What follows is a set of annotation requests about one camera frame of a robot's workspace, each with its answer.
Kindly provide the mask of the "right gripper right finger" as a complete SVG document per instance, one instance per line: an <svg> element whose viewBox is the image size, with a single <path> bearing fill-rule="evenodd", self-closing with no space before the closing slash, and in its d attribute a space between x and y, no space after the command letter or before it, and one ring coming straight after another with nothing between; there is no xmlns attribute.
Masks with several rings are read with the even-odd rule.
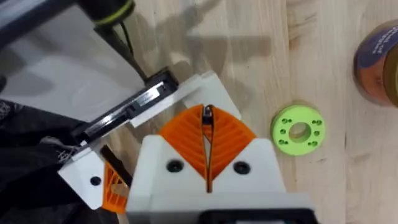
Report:
<svg viewBox="0 0 398 224"><path fill-rule="evenodd" d="M244 123L216 107L211 116L209 193L285 192L274 147Z"/></svg>

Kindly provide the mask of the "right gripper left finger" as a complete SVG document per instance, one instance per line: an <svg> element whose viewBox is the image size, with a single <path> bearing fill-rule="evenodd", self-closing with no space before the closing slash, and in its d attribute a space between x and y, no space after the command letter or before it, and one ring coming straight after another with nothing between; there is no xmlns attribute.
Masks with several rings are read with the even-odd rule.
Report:
<svg viewBox="0 0 398 224"><path fill-rule="evenodd" d="M205 106L188 108L157 134L143 139L132 181L132 198L208 193Z"/></svg>

